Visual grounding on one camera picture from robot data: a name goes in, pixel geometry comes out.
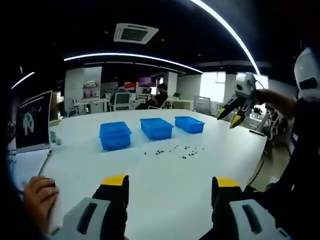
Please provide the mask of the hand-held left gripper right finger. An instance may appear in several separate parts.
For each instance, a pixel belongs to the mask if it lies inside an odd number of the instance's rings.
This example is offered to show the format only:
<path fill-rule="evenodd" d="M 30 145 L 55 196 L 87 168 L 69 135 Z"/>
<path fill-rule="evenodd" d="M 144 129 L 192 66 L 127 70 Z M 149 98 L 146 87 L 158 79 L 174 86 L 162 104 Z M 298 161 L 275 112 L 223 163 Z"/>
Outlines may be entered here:
<path fill-rule="evenodd" d="M 290 240 L 274 217 L 254 199 L 245 199 L 231 178 L 214 176 L 211 185 L 212 239 Z"/>

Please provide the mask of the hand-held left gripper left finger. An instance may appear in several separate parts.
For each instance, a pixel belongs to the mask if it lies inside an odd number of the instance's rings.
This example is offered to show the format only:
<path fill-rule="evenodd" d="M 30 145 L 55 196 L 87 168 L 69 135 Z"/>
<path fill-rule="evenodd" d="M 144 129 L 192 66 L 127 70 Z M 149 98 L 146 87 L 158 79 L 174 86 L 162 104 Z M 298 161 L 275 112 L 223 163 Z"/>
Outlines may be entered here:
<path fill-rule="evenodd" d="M 50 240 L 124 240 L 129 176 L 105 178 L 92 197 L 85 197 L 63 217 L 62 226 Z"/>

